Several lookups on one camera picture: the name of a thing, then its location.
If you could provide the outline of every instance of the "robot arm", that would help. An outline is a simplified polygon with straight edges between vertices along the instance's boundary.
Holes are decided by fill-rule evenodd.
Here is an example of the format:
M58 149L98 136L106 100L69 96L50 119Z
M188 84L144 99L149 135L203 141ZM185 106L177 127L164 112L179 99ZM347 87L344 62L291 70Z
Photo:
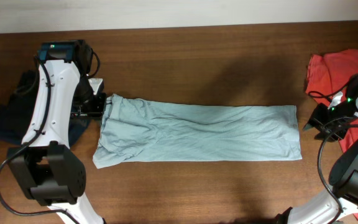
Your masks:
M85 195L83 163L69 150L68 123L71 119L100 119L106 103L102 79L88 79L93 56L84 40L51 42L39 50L40 85L33 117L22 144L37 132L39 137L10 163L14 177L28 199L52 210L66 210L78 223L102 224ZM46 106L47 121L41 126ZM8 150L7 157L20 148ZM65 223L73 223L58 213Z
M347 100L336 105L334 109L322 110L323 107L319 105L313 112L309 124L319 125L317 128L321 134L318 138L331 131L326 124L339 121L338 116L351 116L358 111L358 77L349 82L346 97ZM329 175L329 183L341 203L342 213L339 218L358 213L358 140L337 160ZM281 222L277 223L325 224L337 215L338 210L335 199L324 190L303 206L289 209L281 215Z

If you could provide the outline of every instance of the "wooden table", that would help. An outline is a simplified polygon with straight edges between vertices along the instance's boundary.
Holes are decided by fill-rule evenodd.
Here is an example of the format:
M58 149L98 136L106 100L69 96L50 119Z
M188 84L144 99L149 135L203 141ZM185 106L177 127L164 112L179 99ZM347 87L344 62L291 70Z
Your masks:
M264 24L174 29L94 30L0 35L0 103L33 69L42 42L85 39L98 53L108 95L197 105L296 105L299 129L316 103L304 94L311 54L358 49L358 22ZM270 218L323 189L316 130L301 132L303 159L290 162L131 162L97 170L92 122L72 151L87 171L86 193L108 223L218 223ZM0 162L11 145L0 141ZM341 155L327 145L328 174ZM9 169L3 196L20 211L24 198ZM61 223L56 215L18 217L0 205L0 223Z

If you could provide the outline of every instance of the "folded garment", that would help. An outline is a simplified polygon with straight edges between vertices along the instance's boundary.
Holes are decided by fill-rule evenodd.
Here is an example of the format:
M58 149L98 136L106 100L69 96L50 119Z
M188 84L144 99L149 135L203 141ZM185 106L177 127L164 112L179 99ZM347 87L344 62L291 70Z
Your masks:
M120 162L301 159L295 106L198 106L107 99L97 168Z
M338 53L325 54L324 56L313 55L308 67L308 87L306 92L319 91L328 95L349 81L350 77L358 73L358 50L349 49ZM318 103L329 105L324 98L315 98ZM358 139L358 128L351 128L347 131L345 138L340 141L342 151Z

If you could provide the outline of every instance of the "black cable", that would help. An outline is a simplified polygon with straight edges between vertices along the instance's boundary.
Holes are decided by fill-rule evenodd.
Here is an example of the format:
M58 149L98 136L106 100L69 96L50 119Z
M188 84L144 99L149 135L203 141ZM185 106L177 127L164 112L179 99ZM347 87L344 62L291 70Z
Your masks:
M35 85L37 84L37 82L39 80L39 75L40 75L39 71L37 69L38 68L37 59L35 59L35 57L34 57L34 65L35 65L35 78L34 78L34 81L32 82L32 84L31 85L21 86L21 87L15 89L13 91L13 94L16 94L16 95L19 95L19 96L24 96L24 95L30 93L34 89Z
M92 50L92 54L96 57L96 60L98 61L98 66L96 67L96 71L94 71L94 73L92 75L88 75L88 78L93 78L99 71L100 68L100 59L98 57L98 55Z
M324 140L322 141L319 151L318 151L318 156L317 156L317 171L318 171L318 175L320 176L320 180L324 185L324 188L328 191L328 194L330 196L332 196L332 198L335 200L335 202L338 204L338 212L335 215L335 217L328 223L328 224L332 224L334 223L339 216L341 215L341 213L343 212L342 209L342 204L339 201L339 199L334 195L333 191L329 188L329 185L327 184L326 180L324 179L324 175L323 175L323 171L321 171L321 155L323 154L323 149L325 144L327 143L328 139L335 133L337 133L338 131L342 131L344 129L348 129L348 128L358 128L358 124L349 124L349 125L345 125L345 126L340 126L337 129L335 129L334 131L332 131L331 133L329 133Z
M23 152L25 152L26 150L28 150L28 147L35 141L37 140L37 138L42 134L42 131L44 130L45 127L45 123L47 122L47 118L48 118L48 112L49 112L49 106L50 106L50 95L51 95L51 87L52 84L50 83L50 77L48 74L48 70L45 67L45 65L41 62L41 60L38 58L38 56L34 56L34 61L37 64L37 62L39 62L39 64L41 65L42 69L44 70L45 76L47 78L47 88L48 88L48 95L47 95L47 102L45 105L45 113L44 113L44 117L42 118L42 122L40 125L40 128L38 130L34 130L35 131L35 136L27 143L23 144L20 149L15 152L10 158L6 159L4 162L2 162L2 164L0 165L0 174L2 169L4 168L4 166L6 164L8 164L9 162L11 162L13 159L15 159L16 157L18 157L19 155L21 155ZM14 210L12 207L10 207L6 201L3 199L1 192L0 192L0 203L3 205L4 208L6 208L6 210L10 211L11 213L15 214L15 215L20 215L20 216L34 216L34 215L45 215L45 214L51 214L51 213L62 213L65 214L69 219L71 219L74 223L79 224L74 217L72 217L72 215L70 215L67 210L64 209L58 209L58 210L46 210L46 211L41 211L41 212L18 212L17 210Z
M347 87L348 84L352 81L352 78L353 78L353 77L356 77L356 76L358 76L358 74L352 76L352 77L349 79L349 81L347 81L347 82L345 83L345 85L343 85L342 87L340 87L340 89L336 90L336 91L333 92L333 93L330 93L330 94L328 94L328 95L324 95L324 94L320 93L319 91L314 91L314 90L312 90L312 91L309 91L309 92L308 92L308 96L310 96L310 97L312 97L312 98L317 98L317 99L325 98L325 99L328 100L329 102L332 102L332 100L330 99L330 96L334 96L336 93L339 93L340 91L342 91L343 89L345 89L345 87Z
M329 122L327 122L326 124L323 125L323 128L325 128L327 125L331 124L332 122L335 122L335 121L339 121L340 119L353 119L352 121L356 120L358 117L349 117L349 116L343 116L343 117L340 117L340 118L335 118Z

